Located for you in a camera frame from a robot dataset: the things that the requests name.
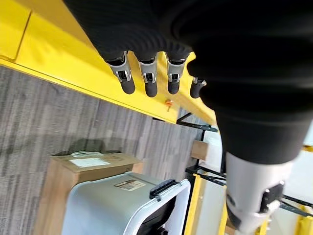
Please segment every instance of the yellow metal frame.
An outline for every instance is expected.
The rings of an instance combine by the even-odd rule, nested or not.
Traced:
[[[268,221],[266,220],[260,228],[258,228],[255,232],[255,235],[266,235],[268,229]]]
[[[16,58],[30,15],[30,9],[12,0],[0,3],[0,57]]]
[[[225,234],[226,223],[227,223],[227,207],[226,207],[226,203],[224,203],[218,235]]]
[[[195,177],[195,183],[194,183],[194,188],[192,190],[191,200],[189,204],[189,211],[188,211],[188,216],[186,220],[184,235],[193,235],[192,231],[193,231],[194,226],[196,226],[194,223],[194,217],[197,211],[197,205],[200,201],[200,189],[201,189],[202,180],[201,180],[201,177],[197,174],[193,174],[193,176]]]
[[[301,205],[301,210],[310,213],[306,206]],[[299,216],[298,223],[295,229],[295,235],[313,235],[313,217],[311,216]]]

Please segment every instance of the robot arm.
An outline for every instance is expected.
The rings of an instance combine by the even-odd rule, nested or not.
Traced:
[[[195,52],[187,68],[195,77],[192,87],[216,113],[226,152],[229,218],[242,232],[260,226],[279,207],[313,117],[312,1],[65,4],[129,94],[135,87],[125,51],[137,56],[150,97],[157,93],[156,53],[167,52],[169,70],[175,71],[168,74],[168,87],[175,94],[185,59]]]

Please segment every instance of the black metal rack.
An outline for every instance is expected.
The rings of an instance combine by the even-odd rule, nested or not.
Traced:
[[[203,175],[201,173],[198,173],[199,170],[203,170],[205,172],[210,172],[212,174],[217,175],[218,177]],[[214,171],[214,170],[211,170],[211,169],[208,169],[206,167],[203,167],[203,166],[199,165],[199,160],[197,160],[197,163],[195,165],[186,168],[185,171],[187,173],[191,174],[191,175],[197,174],[201,178],[203,178],[203,179],[205,179],[207,181],[210,181],[212,183],[218,184],[220,186],[226,186],[226,182],[222,182],[222,181],[226,181],[225,174],[219,173],[217,171]],[[293,198],[293,197],[290,197],[290,196],[287,196],[287,195],[283,195],[283,198],[287,199],[287,200],[290,200],[290,201],[293,201],[293,202],[296,202],[298,204],[304,205],[304,206],[313,207],[312,203],[306,202],[306,201],[303,201],[303,200],[300,200],[300,199],[297,199],[297,198]],[[283,208],[285,210],[288,210],[290,212],[296,213],[296,214],[304,216],[304,217],[306,217],[306,216],[312,216],[313,217],[313,214],[304,212],[304,211],[300,210],[299,208],[290,205],[289,203],[283,201],[283,198],[281,200],[280,208]]]

